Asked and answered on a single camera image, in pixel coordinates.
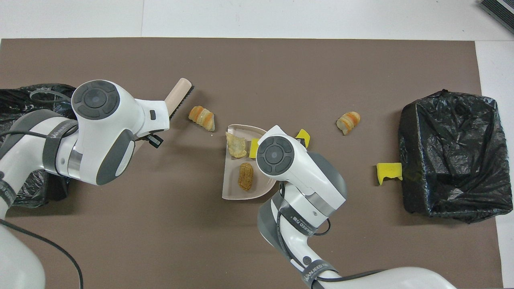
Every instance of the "brown nugget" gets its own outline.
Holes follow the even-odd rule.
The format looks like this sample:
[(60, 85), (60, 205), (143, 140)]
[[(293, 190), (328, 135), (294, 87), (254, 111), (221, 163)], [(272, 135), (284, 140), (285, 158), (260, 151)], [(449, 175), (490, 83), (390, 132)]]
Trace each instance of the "brown nugget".
[(239, 180), (237, 184), (245, 191), (252, 187), (253, 167), (249, 162), (245, 162), (239, 167)]

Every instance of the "gray strap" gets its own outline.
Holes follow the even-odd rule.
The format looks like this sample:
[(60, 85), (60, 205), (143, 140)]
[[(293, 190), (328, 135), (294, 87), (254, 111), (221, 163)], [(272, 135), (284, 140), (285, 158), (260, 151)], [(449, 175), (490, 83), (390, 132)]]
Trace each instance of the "gray strap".
[(77, 125), (77, 121), (68, 119), (56, 126), (46, 137), (43, 147), (43, 167), (47, 172), (59, 175), (56, 168), (56, 157), (63, 135)]
[(300, 233), (311, 237), (318, 230), (317, 227), (311, 225), (303, 219), (303, 217), (279, 194), (273, 196), (273, 202), (282, 216)]
[(14, 199), (16, 198), (16, 192), (3, 179), (0, 179), (0, 197), (7, 203), (8, 208), (12, 206), (12, 203), (14, 203)]
[(303, 282), (305, 282), (305, 284), (307, 284), (307, 286), (309, 288), (312, 288), (314, 280), (321, 273), (323, 273), (327, 270), (337, 272), (337, 270), (332, 265), (330, 265), (328, 262), (318, 259), (318, 260), (312, 262), (311, 264), (309, 264), (309, 266), (307, 266), (307, 268), (303, 269), (302, 280), (303, 280)]

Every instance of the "black cable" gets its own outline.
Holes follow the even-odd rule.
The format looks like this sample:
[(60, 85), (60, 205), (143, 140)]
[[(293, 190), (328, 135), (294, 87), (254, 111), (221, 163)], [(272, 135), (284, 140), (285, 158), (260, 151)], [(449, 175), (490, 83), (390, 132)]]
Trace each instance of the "black cable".
[(326, 221), (328, 222), (328, 228), (326, 229), (325, 232), (323, 233), (314, 233), (315, 236), (323, 236), (323, 235), (326, 235), (328, 233), (328, 231), (330, 231), (330, 219), (329, 218), (326, 218)]
[(31, 131), (6, 131), (6, 132), (3, 132), (3, 133), (0, 133), (0, 137), (6, 136), (6, 135), (9, 135), (9, 134), (25, 134), (25, 135), (42, 137), (42, 138), (46, 138), (47, 137), (47, 135), (45, 135), (45, 134), (35, 133), (35, 132), (31, 132)]
[(357, 278), (373, 275), (373, 274), (376, 274), (376, 273), (379, 273), (379, 272), (382, 272), (382, 271), (383, 270), (373, 270), (373, 271), (358, 273), (358, 274), (354, 274), (354, 275), (350, 275), (350, 276), (345, 276), (345, 277), (340, 277), (340, 278), (321, 278), (321, 277), (317, 277), (316, 280), (317, 281), (321, 281), (321, 282), (341, 282), (341, 281), (348, 281), (348, 280), (352, 280), (352, 279), (357, 279)]
[[(33, 96), (38, 93), (50, 93), (50, 94), (60, 97), (61, 99), (41, 100), (41, 99), (34, 98)], [(71, 102), (71, 98), (69, 98), (68, 96), (66, 96), (62, 93), (55, 92), (55, 91), (49, 91), (47, 89), (36, 89), (30, 93), (29, 98), (30, 98), (30, 100), (32, 100), (34, 102), (39, 102), (39, 103), (56, 103), (56, 102), (64, 102), (64, 101)]]
[(48, 244), (52, 245), (53, 247), (55, 247), (57, 250), (61, 251), (64, 255), (66, 255), (66, 257), (68, 257), (68, 258), (70, 259), (70, 261), (73, 263), (73, 265), (74, 265), (74, 266), (75, 266), (75, 268), (77, 269), (77, 273), (79, 274), (79, 284), (80, 284), (79, 288), (80, 288), (80, 289), (84, 289), (84, 279), (83, 279), (83, 277), (82, 277), (82, 270), (80, 270), (80, 266), (79, 266), (79, 264), (75, 261), (75, 259), (73, 258), (73, 256), (72, 256), (72, 255), (70, 255), (70, 253), (68, 253), (65, 249), (63, 249), (61, 246), (57, 245), (56, 243), (54, 243), (54, 242), (50, 241), (49, 239), (47, 239), (47, 238), (45, 238), (45, 237), (42, 237), (42, 236), (40, 236), (40, 235), (38, 235), (38, 234), (36, 234), (36, 233), (33, 233), (33, 232), (29, 231), (29, 230), (25, 230), (25, 229), (23, 229), (23, 228), (20, 228), (20, 227), (18, 227), (18, 226), (16, 226), (16, 225), (14, 225), (14, 224), (12, 224), (12, 223), (9, 223), (9, 222), (7, 222), (7, 221), (5, 221), (5, 220), (0, 219), (0, 224), (2, 224), (2, 225), (4, 225), (4, 226), (6, 226), (6, 227), (8, 227), (8, 228), (11, 228), (11, 229), (13, 229), (13, 230), (15, 230), (15, 231), (18, 231), (18, 232), (20, 232), (20, 233), (23, 233), (23, 234), (25, 234), (25, 235), (28, 235), (28, 236), (34, 237), (34, 238), (36, 238), (36, 239), (38, 239), (38, 240), (41, 240), (41, 241), (43, 241), (43, 242), (46, 242), (46, 243), (48, 243)]

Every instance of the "gray button pad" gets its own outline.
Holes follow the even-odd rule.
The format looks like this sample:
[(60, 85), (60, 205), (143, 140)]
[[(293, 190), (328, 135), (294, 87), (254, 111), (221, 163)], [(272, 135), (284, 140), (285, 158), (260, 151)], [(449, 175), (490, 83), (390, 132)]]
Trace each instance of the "gray button pad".
[(287, 171), (295, 158), (291, 143), (285, 137), (265, 139), (257, 149), (257, 165), (268, 175), (280, 175)]
[(75, 90), (71, 99), (75, 112), (91, 120), (110, 116), (120, 104), (120, 95), (116, 87), (105, 80), (82, 84)]

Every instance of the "box covered in black plastic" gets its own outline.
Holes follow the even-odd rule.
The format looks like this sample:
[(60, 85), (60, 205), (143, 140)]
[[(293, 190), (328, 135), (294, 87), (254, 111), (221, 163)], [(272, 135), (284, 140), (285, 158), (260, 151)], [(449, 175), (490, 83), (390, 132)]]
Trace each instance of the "box covered in black plastic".
[(479, 222), (512, 211), (507, 145), (494, 99), (442, 90), (401, 112), (408, 212)]

